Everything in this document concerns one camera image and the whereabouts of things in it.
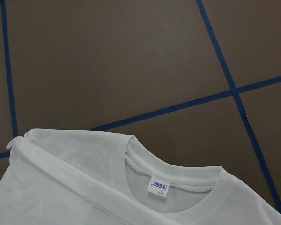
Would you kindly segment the white long-sleeve printed shirt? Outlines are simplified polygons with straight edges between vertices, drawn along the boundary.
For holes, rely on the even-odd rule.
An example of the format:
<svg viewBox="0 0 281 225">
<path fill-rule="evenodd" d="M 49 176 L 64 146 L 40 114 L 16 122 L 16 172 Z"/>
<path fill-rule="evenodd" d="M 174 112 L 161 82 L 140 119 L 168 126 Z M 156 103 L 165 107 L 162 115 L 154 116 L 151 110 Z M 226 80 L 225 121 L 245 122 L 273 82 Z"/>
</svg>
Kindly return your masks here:
<svg viewBox="0 0 281 225">
<path fill-rule="evenodd" d="M 134 135 L 32 129 L 7 148 L 0 225 L 281 225 L 221 166 L 170 165 Z"/>
</svg>

